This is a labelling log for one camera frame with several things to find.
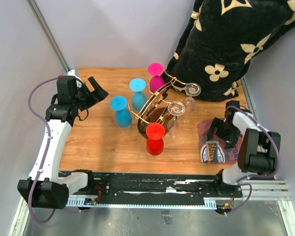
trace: floral pillow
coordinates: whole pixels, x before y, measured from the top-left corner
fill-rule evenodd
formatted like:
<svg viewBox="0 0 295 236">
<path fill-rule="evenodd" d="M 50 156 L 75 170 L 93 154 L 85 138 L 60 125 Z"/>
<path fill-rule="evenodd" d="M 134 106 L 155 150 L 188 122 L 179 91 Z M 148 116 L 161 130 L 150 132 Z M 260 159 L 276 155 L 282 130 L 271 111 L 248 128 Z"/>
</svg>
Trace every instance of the floral pillow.
<svg viewBox="0 0 295 236">
<path fill-rule="evenodd" d="M 295 27 L 295 0 L 195 0 L 167 72 L 197 83 L 199 99 L 238 96 L 239 80 L 251 58 Z M 168 77 L 162 74 L 165 81 Z M 174 89 L 183 92 L 180 84 Z"/>
</svg>

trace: folded cloth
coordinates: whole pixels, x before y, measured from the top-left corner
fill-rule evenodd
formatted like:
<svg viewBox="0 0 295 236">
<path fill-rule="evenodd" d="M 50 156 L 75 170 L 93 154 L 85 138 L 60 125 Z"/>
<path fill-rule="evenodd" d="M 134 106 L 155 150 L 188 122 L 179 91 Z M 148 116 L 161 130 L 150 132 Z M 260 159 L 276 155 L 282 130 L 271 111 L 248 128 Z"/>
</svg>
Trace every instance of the folded cloth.
<svg viewBox="0 0 295 236">
<path fill-rule="evenodd" d="M 199 152 L 201 161 L 211 164 L 232 164 L 237 161 L 239 149 L 242 142 L 240 135 L 234 148 L 227 148 L 226 142 L 213 135 L 212 140 L 207 140 L 207 132 L 213 122 L 213 119 L 202 121 L 198 124 L 199 134 Z"/>
</svg>

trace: wooden table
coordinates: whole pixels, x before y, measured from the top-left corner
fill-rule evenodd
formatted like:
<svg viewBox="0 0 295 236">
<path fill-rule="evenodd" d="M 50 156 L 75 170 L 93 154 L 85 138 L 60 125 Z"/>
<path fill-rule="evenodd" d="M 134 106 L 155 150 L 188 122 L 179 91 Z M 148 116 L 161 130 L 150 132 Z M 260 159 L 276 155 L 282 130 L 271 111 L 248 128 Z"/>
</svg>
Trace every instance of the wooden table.
<svg viewBox="0 0 295 236">
<path fill-rule="evenodd" d="M 95 68 L 78 67 L 80 78 L 87 81 L 93 76 L 109 96 L 89 110 L 85 121 L 75 120 L 64 147 L 60 170 L 89 169 L 100 172 L 137 172 L 137 173 L 180 173 L 215 174 L 227 164 L 204 164 L 200 161 L 198 149 L 199 122 L 214 117 L 223 117 L 226 102 L 197 101 L 196 110 L 190 117 L 191 122 L 179 121 L 181 140 L 173 141 L 164 137 L 165 148 L 159 156 L 146 151 L 146 139 L 137 130 L 137 120 L 132 125 L 119 128 L 115 122 L 115 111 L 109 103 L 114 96 L 122 95 L 131 102 L 133 91 L 129 82 L 134 78 L 143 78 L 147 82 L 145 94 L 150 97 L 148 83 L 151 76 L 146 68 Z M 236 100 L 246 105 L 242 87 Z M 167 100 L 182 101 L 185 95 L 169 91 Z"/>
</svg>

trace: gray floor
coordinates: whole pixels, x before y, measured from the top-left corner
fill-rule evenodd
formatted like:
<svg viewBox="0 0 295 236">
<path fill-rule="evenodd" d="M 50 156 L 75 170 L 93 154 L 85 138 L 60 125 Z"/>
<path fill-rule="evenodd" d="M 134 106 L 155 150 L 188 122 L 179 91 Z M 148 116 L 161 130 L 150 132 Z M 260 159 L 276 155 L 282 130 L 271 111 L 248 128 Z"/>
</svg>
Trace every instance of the gray floor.
<svg viewBox="0 0 295 236">
<path fill-rule="evenodd" d="M 50 210 L 36 211 L 46 219 Z M 286 236 L 273 202 L 249 202 L 223 217 L 213 210 L 96 208 L 89 213 L 56 211 L 47 227 L 29 218 L 23 236 Z"/>
</svg>

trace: flower center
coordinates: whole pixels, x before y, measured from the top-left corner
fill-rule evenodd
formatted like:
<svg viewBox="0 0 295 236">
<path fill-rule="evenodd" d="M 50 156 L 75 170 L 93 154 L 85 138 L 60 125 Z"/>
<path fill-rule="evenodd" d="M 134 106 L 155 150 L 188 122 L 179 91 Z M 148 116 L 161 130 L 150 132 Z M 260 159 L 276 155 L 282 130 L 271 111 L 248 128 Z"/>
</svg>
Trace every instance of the flower center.
<svg viewBox="0 0 295 236">
<path fill-rule="evenodd" d="M 259 47 L 256 47 L 255 49 L 254 49 L 254 53 L 257 53 L 259 51 Z"/>
</svg>

